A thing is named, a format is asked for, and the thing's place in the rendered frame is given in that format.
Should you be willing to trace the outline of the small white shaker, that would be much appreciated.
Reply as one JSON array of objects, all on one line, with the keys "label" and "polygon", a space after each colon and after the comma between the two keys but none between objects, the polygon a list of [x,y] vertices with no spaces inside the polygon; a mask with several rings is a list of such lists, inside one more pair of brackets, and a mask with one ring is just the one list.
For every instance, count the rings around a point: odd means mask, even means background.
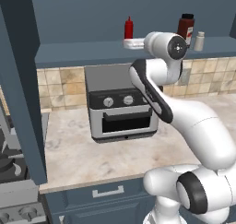
[{"label": "small white shaker", "polygon": [[205,33],[203,31],[199,31],[195,38],[194,50],[197,52],[201,52],[203,50],[204,41],[205,41]]}]

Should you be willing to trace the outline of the grey stove knob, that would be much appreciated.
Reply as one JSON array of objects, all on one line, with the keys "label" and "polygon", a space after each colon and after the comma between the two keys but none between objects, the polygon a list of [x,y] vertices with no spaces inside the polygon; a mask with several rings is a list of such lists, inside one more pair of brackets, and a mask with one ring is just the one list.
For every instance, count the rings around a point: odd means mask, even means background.
[{"label": "grey stove knob", "polygon": [[34,218],[37,217],[37,209],[30,206],[22,207],[18,211],[18,213],[22,218],[24,218],[28,222],[31,222]]},{"label": "grey stove knob", "polygon": [[0,224],[6,224],[9,221],[9,215],[7,213],[0,212]]}]

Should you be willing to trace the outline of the grey stove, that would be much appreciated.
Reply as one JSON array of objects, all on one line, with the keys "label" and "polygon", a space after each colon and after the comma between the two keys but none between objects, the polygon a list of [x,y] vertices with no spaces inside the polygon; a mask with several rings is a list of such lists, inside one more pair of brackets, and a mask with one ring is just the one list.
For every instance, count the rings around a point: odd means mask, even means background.
[{"label": "grey stove", "polygon": [[[31,222],[18,213],[26,206],[37,209]],[[0,212],[9,215],[6,224],[47,224],[39,186],[30,178],[15,128],[4,112],[0,112]]]}]

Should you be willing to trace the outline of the dark brown paprika jar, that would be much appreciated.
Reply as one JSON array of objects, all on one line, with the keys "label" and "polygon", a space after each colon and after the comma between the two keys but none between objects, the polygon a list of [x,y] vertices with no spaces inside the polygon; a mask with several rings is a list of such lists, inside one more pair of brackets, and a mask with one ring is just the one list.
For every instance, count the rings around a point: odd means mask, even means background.
[{"label": "dark brown paprika jar", "polygon": [[179,19],[177,33],[185,39],[187,46],[191,44],[194,24],[195,19],[193,14],[182,14],[182,17]]}]

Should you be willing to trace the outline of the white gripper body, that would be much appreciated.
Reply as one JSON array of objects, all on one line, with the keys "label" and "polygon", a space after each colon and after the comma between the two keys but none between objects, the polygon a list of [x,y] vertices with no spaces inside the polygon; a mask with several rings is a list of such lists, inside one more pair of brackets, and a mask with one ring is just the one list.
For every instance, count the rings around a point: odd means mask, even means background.
[{"label": "white gripper body", "polygon": [[144,38],[124,39],[123,46],[125,49],[142,50],[144,48]]}]

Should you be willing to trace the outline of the blue base cabinet door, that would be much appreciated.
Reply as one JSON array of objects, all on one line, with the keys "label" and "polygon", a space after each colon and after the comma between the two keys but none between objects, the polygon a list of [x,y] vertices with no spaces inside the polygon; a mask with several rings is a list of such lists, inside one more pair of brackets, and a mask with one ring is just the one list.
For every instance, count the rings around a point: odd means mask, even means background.
[{"label": "blue base cabinet door", "polygon": [[109,203],[52,214],[53,224],[142,224],[154,202],[147,199]]}]

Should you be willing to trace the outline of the blue wall cabinet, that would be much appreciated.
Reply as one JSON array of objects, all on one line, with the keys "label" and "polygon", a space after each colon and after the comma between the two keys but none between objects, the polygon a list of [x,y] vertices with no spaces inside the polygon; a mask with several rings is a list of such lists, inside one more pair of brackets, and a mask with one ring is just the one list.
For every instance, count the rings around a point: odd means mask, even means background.
[{"label": "blue wall cabinet", "polygon": [[194,32],[206,34],[201,52],[188,59],[236,56],[230,29],[236,0],[32,0],[40,48],[39,68],[130,63],[147,58],[123,47],[124,23],[131,17],[134,36],[175,32],[183,13],[195,16]]}]

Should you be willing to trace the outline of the grey toaster oven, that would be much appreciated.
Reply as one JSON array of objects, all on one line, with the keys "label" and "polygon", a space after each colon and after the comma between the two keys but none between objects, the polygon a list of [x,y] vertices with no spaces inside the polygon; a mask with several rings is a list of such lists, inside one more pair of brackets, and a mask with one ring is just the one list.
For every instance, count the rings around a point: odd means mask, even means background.
[{"label": "grey toaster oven", "polygon": [[[85,67],[88,117],[91,137],[97,143],[153,136],[159,119],[152,110],[151,117],[107,122],[103,113],[116,115],[123,113],[147,112],[149,104],[130,80],[129,64],[97,65]],[[124,97],[132,96],[131,105],[124,104]],[[103,101],[113,98],[113,106],[106,107]]]}]

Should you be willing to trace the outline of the red ketchup bottle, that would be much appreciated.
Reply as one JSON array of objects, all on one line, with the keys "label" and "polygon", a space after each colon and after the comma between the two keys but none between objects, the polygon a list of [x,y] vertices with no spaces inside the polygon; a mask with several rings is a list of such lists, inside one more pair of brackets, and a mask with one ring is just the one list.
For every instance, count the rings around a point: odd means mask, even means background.
[{"label": "red ketchup bottle", "polygon": [[133,21],[131,20],[131,17],[128,17],[124,24],[124,37],[126,39],[132,39],[133,38]]}]

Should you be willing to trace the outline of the blue drawer front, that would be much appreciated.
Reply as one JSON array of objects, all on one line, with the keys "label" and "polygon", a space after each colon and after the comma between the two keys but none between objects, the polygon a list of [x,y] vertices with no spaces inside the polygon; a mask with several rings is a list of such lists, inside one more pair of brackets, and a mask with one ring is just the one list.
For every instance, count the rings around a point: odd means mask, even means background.
[{"label": "blue drawer front", "polygon": [[[124,187],[123,194],[110,195],[99,198],[92,197],[93,190],[98,190],[100,193],[102,193],[116,190],[119,185],[122,185]],[[155,202],[155,197],[149,195],[145,191],[142,178],[119,181],[116,183],[97,184],[88,187],[48,193],[45,195],[51,213],[63,212],[69,209],[81,206],[89,206],[97,203],[107,203],[113,200],[124,201],[125,199],[134,197],[145,197],[148,201]]]}]

